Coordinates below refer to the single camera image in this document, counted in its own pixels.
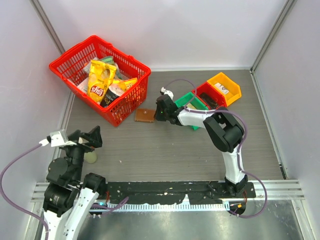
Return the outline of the brown leather card holder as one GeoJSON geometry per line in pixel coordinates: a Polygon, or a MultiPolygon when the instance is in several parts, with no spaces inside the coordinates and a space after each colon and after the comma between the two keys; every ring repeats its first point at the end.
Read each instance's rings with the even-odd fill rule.
{"type": "Polygon", "coordinates": [[[153,123],[156,111],[154,109],[138,108],[135,112],[134,121],[143,123],[153,123]]]}

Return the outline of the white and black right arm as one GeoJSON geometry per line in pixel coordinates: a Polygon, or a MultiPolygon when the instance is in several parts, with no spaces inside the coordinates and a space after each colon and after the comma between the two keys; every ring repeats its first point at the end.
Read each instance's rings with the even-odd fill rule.
{"type": "Polygon", "coordinates": [[[248,182],[242,161],[242,144],[246,132],[236,115],[225,107],[214,110],[178,107],[168,94],[163,94],[156,99],[155,119],[177,126],[206,129],[213,145],[223,156],[226,193],[233,198],[243,193],[248,182]]]}

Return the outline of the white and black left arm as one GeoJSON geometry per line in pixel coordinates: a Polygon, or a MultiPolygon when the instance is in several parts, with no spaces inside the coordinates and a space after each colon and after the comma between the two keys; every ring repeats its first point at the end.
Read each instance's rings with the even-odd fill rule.
{"type": "Polygon", "coordinates": [[[82,177],[85,154],[102,147],[101,128],[97,125],[89,132],[76,130],[71,134],[63,129],[54,131],[41,144],[65,152],[48,166],[42,239],[76,240],[93,203],[107,193],[103,176],[89,173],[82,177]]]}

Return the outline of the gold cards in green bin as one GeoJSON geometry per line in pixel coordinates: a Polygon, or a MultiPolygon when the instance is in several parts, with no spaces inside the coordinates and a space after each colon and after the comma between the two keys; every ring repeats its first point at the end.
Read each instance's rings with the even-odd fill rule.
{"type": "Polygon", "coordinates": [[[187,106],[188,108],[190,108],[190,109],[196,110],[196,107],[193,106],[191,103],[188,103],[186,106],[187,106]]]}

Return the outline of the green squeeze bottle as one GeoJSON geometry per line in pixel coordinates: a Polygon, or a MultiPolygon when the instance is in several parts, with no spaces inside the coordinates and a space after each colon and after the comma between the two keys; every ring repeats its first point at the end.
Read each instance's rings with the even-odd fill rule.
{"type": "Polygon", "coordinates": [[[92,152],[86,152],[84,154],[84,160],[89,163],[89,164],[93,164],[97,161],[98,157],[95,151],[92,152]]]}

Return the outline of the green plastic bin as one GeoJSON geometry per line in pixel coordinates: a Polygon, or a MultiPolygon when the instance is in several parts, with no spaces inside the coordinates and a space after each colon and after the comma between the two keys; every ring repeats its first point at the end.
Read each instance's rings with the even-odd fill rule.
{"type": "Polygon", "coordinates": [[[192,92],[188,92],[174,102],[178,109],[182,110],[178,113],[178,122],[182,126],[191,126],[193,129],[205,128],[204,120],[210,115],[208,107],[192,92]],[[192,104],[196,109],[188,108],[187,104],[192,104]]]}

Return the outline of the red plastic bin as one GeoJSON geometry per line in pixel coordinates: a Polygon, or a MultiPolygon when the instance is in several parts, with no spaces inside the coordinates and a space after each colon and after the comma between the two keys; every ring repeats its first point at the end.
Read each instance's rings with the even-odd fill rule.
{"type": "Polygon", "coordinates": [[[227,107],[225,98],[222,94],[207,82],[199,85],[191,92],[196,95],[209,110],[214,110],[219,107],[227,107]]]}

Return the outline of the dark item in red bin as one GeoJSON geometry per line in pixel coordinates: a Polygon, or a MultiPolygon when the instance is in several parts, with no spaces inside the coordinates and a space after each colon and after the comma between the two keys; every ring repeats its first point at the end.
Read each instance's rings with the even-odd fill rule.
{"type": "Polygon", "coordinates": [[[218,103],[205,92],[202,92],[199,97],[210,109],[216,109],[219,106],[218,103]]]}

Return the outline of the yellow snack packet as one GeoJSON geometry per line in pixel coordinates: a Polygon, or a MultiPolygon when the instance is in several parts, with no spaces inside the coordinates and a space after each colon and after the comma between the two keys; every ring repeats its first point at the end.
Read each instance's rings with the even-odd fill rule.
{"type": "Polygon", "coordinates": [[[116,84],[121,90],[125,92],[130,89],[137,81],[138,78],[135,77],[127,80],[114,79],[112,83],[116,84]]]}

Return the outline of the black and white cup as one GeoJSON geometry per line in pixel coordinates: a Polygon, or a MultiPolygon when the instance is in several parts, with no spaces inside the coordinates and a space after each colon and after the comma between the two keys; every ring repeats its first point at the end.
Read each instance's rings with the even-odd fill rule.
{"type": "Polygon", "coordinates": [[[100,106],[102,108],[107,108],[111,103],[113,103],[116,99],[121,97],[124,93],[125,91],[118,84],[111,84],[108,87],[100,103],[100,106]]]}

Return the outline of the red plastic shopping basket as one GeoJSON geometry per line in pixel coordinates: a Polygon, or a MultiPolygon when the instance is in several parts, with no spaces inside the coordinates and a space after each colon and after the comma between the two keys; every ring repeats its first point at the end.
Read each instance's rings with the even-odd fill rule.
{"type": "Polygon", "coordinates": [[[147,98],[148,78],[151,69],[133,56],[127,55],[97,35],[92,35],[76,44],[59,58],[49,64],[49,69],[56,74],[68,88],[83,102],[95,110],[111,125],[117,127],[147,98]],[[113,56],[119,66],[119,72],[131,79],[137,78],[128,91],[116,99],[107,108],[95,103],[88,95],[77,88],[85,80],[83,68],[93,58],[113,56]]]}

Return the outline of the white label in yellow bin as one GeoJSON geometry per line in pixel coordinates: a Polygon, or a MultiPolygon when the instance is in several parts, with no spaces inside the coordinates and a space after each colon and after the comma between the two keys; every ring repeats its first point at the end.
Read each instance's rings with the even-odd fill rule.
{"type": "Polygon", "coordinates": [[[217,82],[214,85],[223,95],[227,95],[230,91],[221,83],[217,82]]]}

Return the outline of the yellow plastic bin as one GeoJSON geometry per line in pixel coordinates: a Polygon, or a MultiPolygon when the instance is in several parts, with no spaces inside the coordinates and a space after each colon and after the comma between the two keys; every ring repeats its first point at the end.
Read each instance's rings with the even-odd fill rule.
{"type": "Polygon", "coordinates": [[[240,86],[236,82],[231,80],[223,72],[216,74],[215,76],[208,79],[206,82],[209,83],[211,86],[213,86],[216,90],[218,90],[215,87],[216,83],[220,83],[220,84],[224,85],[229,90],[229,93],[227,95],[222,94],[218,90],[222,94],[222,96],[224,97],[227,107],[242,97],[242,92],[241,92],[240,86]]]}

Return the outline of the yellow Lays chips bag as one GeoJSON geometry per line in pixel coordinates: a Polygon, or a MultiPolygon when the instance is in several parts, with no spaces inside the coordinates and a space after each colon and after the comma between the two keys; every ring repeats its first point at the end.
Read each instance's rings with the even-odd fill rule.
{"type": "Polygon", "coordinates": [[[95,103],[100,103],[112,84],[117,67],[100,60],[91,60],[88,75],[87,95],[95,103]]]}

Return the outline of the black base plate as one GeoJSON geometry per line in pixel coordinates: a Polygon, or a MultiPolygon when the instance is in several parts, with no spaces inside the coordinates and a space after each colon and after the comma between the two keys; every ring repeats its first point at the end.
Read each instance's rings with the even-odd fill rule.
{"type": "Polygon", "coordinates": [[[220,204],[223,199],[253,199],[256,192],[252,182],[232,193],[224,181],[132,181],[108,182],[101,198],[118,204],[126,197],[131,205],[181,204],[185,197],[191,205],[204,205],[220,204]]]}

